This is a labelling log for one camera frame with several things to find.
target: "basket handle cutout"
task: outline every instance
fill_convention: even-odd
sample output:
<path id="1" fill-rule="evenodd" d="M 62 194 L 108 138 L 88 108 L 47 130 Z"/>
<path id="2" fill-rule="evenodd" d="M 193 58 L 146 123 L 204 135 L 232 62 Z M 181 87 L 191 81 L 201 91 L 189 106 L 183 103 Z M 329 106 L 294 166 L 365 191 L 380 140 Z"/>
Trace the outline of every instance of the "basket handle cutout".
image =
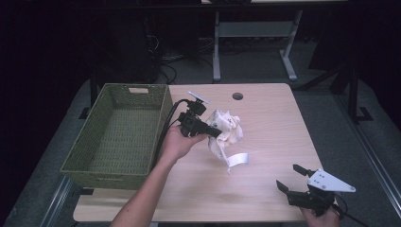
<path id="1" fill-rule="evenodd" d="M 148 88 L 129 88 L 130 92 L 133 94 L 148 94 Z"/>
<path id="2" fill-rule="evenodd" d="M 97 178 L 98 181 L 122 182 L 120 178 Z"/>

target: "table leg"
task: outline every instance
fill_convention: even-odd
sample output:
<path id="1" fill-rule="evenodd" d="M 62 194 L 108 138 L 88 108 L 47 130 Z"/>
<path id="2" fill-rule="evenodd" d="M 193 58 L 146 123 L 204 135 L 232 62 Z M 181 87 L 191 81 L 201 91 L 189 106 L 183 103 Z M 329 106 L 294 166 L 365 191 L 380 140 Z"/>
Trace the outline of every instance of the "table leg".
<path id="1" fill-rule="evenodd" d="M 220 81 L 220 59 L 218 58 L 218 11 L 215 21 L 215 52 L 213 53 L 213 81 Z"/>
<path id="2" fill-rule="evenodd" d="M 291 81 L 297 80 L 297 76 L 295 75 L 295 71 L 294 68 L 292 67 L 291 61 L 289 60 L 289 52 L 291 50 L 292 44 L 294 43 L 295 35 L 297 34 L 297 29 L 301 21 L 302 13 L 303 13 L 302 10 L 297 11 L 294 21 L 292 22 L 291 31 L 288 36 L 287 47 L 284 50 L 280 50 L 281 59 L 283 61 L 284 66 L 286 67 L 289 80 Z"/>

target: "person's hand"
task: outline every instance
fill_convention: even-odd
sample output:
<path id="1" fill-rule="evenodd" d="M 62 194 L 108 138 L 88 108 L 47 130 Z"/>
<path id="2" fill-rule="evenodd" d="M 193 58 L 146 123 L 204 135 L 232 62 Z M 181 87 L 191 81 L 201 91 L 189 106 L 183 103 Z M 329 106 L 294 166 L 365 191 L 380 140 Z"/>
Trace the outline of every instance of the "person's hand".
<path id="1" fill-rule="evenodd" d="M 311 210 L 300 207 L 309 227 L 339 227 L 340 216 L 330 207 L 322 216 L 316 217 Z"/>
<path id="2" fill-rule="evenodd" d="M 173 126 L 168 129 L 165 141 L 162 145 L 162 159 L 167 159 L 170 162 L 176 163 L 189 152 L 192 146 L 207 137 L 207 134 L 184 137 L 180 129 L 180 126 Z"/>

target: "green wicker basket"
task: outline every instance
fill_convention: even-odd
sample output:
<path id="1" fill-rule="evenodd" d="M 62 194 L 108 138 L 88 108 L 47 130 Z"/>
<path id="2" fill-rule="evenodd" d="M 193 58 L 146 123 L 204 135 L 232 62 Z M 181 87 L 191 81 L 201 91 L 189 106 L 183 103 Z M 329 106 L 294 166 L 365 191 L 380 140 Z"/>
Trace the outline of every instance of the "green wicker basket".
<path id="1" fill-rule="evenodd" d="M 105 84 L 61 173 L 84 187 L 138 189 L 172 105 L 167 85 Z"/>

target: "white desk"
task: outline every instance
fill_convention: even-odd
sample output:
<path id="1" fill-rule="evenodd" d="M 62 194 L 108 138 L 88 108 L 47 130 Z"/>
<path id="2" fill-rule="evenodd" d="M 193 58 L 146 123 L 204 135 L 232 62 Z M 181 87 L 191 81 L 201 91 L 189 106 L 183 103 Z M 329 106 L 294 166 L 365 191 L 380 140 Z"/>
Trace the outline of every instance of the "white desk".
<path id="1" fill-rule="evenodd" d="M 339 2 L 347 0 L 252 0 L 252 4 L 258 3 L 303 3 L 303 2 Z M 202 0 L 203 4 L 210 4 L 208 0 Z M 219 37 L 288 37 L 288 43 L 280 50 L 280 57 L 286 68 L 288 78 L 297 80 L 294 68 L 289 60 L 289 52 L 294 43 L 298 25 L 302 17 L 302 10 L 298 10 L 292 21 L 282 22 L 221 22 L 219 13 L 216 12 L 215 22 L 215 51 L 213 53 L 213 80 L 221 80 L 220 63 L 218 56 Z"/>
<path id="2" fill-rule="evenodd" d="M 294 96 L 286 84 L 213 84 L 169 86 L 173 101 L 191 98 L 193 91 L 211 100 L 202 120 L 215 109 L 241 119 L 244 138 L 227 148 L 228 156 L 249 152 L 247 165 L 227 166 L 198 143 L 172 169 L 159 200 L 155 222 L 288 222 L 304 220 L 289 206 L 276 180 L 291 190 L 306 191 L 304 176 L 293 164 L 321 167 Z M 233 93 L 244 95 L 234 100 Z M 173 119 L 186 110 L 180 105 Z M 82 195 L 74 213 L 77 221 L 111 221 L 134 193 L 95 189 Z"/>

